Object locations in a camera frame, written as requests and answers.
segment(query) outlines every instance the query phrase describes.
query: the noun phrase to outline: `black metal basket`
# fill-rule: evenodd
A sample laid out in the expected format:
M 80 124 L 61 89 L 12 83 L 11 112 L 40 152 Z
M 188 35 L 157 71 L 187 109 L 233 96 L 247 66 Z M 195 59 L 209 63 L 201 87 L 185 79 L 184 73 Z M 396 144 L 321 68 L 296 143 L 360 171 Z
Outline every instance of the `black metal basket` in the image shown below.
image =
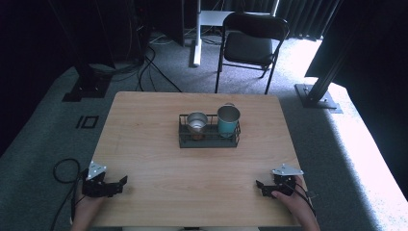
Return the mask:
M 179 142 L 181 148 L 204 147 L 237 147 L 240 141 L 240 123 L 237 123 L 232 136 L 224 138 L 217 128 L 217 115 L 207 115 L 208 123 L 202 133 L 196 134 L 189 130 L 188 115 L 179 115 Z

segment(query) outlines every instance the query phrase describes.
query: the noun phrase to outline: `cup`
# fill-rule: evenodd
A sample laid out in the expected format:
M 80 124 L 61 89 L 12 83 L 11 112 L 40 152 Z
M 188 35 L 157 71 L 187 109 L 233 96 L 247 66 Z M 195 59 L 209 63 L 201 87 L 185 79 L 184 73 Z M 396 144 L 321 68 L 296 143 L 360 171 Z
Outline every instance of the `cup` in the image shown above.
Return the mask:
M 187 116 L 187 127 L 191 132 L 193 140 L 201 140 L 204 138 L 204 131 L 208 122 L 207 115 L 201 112 L 193 112 Z
M 237 127 L 241 113 L 232 103 L 226 103 L 217 111 L 218 132 L 224 138 L 231 137 Z

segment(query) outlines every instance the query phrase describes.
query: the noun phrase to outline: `wooden table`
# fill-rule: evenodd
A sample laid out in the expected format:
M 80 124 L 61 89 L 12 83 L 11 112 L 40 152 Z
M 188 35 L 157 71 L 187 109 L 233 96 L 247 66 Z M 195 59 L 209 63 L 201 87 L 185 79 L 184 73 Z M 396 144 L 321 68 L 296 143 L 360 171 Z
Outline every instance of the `wooden table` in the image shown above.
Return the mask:
M 241 111 L 237 147 L 180 148 L 180 114 L 216 114 L 227 102 Z M 276 96 L 119 92 L 93 160 L 108 167 L 107 183 L 129 176 L 95 226 L 298 225 L 255 184 L 272 184 L 281 164 L 300 168 Z

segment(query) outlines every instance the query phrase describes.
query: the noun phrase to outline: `teal cup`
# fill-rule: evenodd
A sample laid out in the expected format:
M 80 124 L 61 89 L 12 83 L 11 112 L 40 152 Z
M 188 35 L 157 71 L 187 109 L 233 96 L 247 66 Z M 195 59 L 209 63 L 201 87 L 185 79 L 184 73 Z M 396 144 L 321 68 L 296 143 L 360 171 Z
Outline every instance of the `teal cup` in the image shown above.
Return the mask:
M 230 138 L 237 127 L 241 113 L 234 104 L 228 103 L 220 107 L 217 111 L 218 132 L 224 138 Z

